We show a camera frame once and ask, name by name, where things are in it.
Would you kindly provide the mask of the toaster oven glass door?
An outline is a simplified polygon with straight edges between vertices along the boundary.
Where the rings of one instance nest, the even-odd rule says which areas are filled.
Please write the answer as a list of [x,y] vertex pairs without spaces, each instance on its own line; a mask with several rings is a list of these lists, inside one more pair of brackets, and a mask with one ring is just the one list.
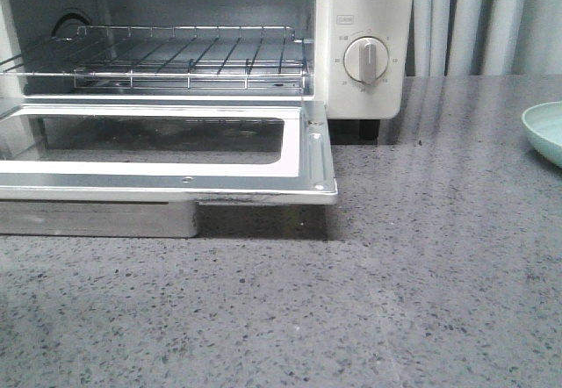
[[5,99],[3,234],[192,237],[198,206],[329,205],[322,104]]

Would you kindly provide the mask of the lower oven timer knob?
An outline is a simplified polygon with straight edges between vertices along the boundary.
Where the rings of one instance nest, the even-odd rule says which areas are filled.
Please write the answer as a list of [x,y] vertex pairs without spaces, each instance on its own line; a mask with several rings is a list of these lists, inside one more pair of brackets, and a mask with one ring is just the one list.
[[385,45],[374,37],[354,40],[346,48],[343,66],[353,80],[374,84],[386,71],[389,53]]

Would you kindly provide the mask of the white Toshiba toaster oven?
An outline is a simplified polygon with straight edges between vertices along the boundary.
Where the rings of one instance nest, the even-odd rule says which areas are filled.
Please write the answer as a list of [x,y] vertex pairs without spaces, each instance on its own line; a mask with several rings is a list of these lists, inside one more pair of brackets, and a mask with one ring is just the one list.
[[[1,0],[1,62],[80,25],[290,26],[313,43],[308,95],[200,92],[192,95],[77,92],[28,93],[22,76],[1,73],[1,92],[25,98],[155,98],[185,100],[318,101],[329,119],[357,119],[373,137],[378,122],[400,110],[412,0]],[[353,80],[343,56],[354,40],[374,37],[389,53],[385,73],[371,85]]]

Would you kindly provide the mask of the white curtain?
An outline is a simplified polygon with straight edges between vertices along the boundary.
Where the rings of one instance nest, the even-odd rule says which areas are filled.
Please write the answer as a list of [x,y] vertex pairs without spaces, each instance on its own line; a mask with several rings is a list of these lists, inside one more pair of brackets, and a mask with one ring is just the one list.
[[561,0],[413,0],[406,71],[558,75]]

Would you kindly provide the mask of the mint green bowl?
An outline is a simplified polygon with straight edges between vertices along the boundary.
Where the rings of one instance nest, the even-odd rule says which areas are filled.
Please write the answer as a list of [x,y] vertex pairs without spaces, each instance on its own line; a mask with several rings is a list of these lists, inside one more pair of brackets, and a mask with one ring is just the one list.
[[522,123],[530,145],[549,162],[562,165],[561,102],[537,104],[522,113]]

